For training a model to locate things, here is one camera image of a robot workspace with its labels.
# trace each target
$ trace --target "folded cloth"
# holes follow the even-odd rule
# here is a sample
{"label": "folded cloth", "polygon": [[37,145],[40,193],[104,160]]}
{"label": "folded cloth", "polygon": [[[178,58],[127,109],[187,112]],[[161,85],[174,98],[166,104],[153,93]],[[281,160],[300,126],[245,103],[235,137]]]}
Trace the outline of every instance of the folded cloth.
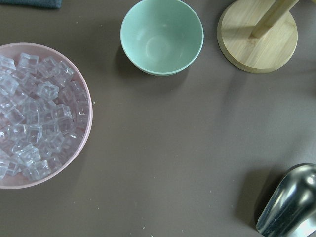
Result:
{"label": "folded cloth", "polygon": [[0,0],[4,4],[30,5],[46,8],[60,8],[62,0]]}

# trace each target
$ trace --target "wooden stand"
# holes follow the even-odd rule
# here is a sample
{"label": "wooden stand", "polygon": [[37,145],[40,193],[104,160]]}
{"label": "wooden stand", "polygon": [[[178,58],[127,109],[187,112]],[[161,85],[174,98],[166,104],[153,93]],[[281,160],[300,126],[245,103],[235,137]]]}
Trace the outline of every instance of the wooden stand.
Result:
{"label": "wooden stand", "polygon": [[293,55],[297,27],[289,10],[298,0],[237,0],[222,14],[217,40],[225,57],[251,73],[282,67]]}

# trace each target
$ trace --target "gray table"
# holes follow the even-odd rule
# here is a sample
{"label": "gray table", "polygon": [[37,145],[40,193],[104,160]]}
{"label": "gray table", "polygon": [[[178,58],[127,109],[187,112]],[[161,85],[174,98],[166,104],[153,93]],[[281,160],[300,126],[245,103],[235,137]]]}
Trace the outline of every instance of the gray table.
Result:
{"label": "gray table", "polygon": [[184,71],[155,77],[120,45],[136,2],[0,6],[0,45],[63,53],[96,102],[88,142],[63,172],[0,190],[1,236],[259,237],[255,220],[281,175],[315,162],[316,5],[291,10],[299,41],[290,61],[256,75],[230,64],[217,43],[219,17],[233,1],[187,0],[204,27],[203,49]]}

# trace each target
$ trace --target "stainless steel scoop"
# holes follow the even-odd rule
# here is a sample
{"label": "stainless steel scoop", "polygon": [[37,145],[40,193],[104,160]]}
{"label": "stainless steel scoop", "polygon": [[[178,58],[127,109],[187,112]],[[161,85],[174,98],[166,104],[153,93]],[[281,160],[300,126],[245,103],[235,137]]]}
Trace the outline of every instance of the stainless steel scoop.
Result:
{"label": "stainless steel scoop", "polygon": [[307,237],[316,230],[315,164],[302,164],[287,173],[256,227],[265,237]]}

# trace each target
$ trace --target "wooden base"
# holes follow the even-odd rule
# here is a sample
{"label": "wooden base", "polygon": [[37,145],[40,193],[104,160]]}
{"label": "wooden base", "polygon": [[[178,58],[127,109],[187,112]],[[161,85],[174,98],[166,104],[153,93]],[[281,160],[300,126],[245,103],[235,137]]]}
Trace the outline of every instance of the wooden base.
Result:
{"label": "wooden base", "polygon": [[251,35],[274,2],[237,0],[222,14],[217,40],[225,57],[236,67],[251,73],[268,73],[282,67],[293,55],[298,34],[289,12],[261,38]]}

